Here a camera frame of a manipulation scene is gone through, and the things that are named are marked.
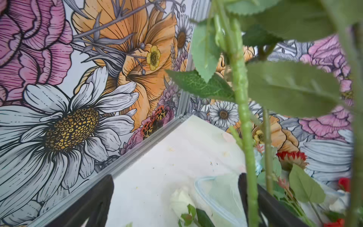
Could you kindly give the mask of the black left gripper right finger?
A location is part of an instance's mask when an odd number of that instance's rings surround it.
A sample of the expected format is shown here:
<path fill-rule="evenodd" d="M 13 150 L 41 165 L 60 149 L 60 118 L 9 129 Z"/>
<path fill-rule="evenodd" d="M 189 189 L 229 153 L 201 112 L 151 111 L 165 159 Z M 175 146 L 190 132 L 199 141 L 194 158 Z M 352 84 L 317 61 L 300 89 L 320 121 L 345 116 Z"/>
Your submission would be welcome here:
<path fill-rule="evenodd" d="M 248 218 L 248 200 L 247 200 L 247 175 L 240 174 L 238 178 L 238 189 L 242 201 L 242 206 Z M 285 208 L 272 197 L 263 187 L 258 185 L 258 221 L 253 221 L 258 227 L 265 227 L 267 224 L 264 222 L 263 217 L 267 218 L 267 222 L 274 227 L 306 227 L 302 220 Z"/>

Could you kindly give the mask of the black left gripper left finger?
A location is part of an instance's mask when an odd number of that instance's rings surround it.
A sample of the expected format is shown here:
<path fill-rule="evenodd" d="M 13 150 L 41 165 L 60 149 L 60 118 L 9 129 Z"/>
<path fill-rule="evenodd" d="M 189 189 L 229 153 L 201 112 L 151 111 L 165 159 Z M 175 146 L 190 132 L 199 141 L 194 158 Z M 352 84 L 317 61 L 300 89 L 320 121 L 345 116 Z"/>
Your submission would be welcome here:
<path fill-rule="evenodd" d="M 104 227 L 107 222 L 114 183 L 111 175 L 103 177 L 48 227 Z"/>

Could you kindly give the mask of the pink rose stem bunch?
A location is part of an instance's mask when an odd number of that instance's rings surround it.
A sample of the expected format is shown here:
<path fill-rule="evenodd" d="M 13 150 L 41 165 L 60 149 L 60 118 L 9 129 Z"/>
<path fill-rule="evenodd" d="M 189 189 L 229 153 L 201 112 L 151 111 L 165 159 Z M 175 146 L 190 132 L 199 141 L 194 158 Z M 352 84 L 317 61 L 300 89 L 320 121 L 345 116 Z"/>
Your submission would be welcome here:
<path fill-rule="evenodd" d="M 238 105 L 241 130 L 232 130 L 246 158 L 248 224 L 261 223 L 259 188 L 255 175 L 254 122 L 248 101 L 266 111 L 295 117 L 317 117 L 342 100 L 338 83 L 329 74 L 303 63 L 268 61 L 281 40 L 312 41 L 337 34 L 353 74 L 354 159 L 352 193 L 345 225 L 358 225 L 362 207 L 363 66 L 362 1 L 213 1 L 212 14 L 197 22 L 195 70 L 168 74 L 183 90 L 202 98 Z"/>

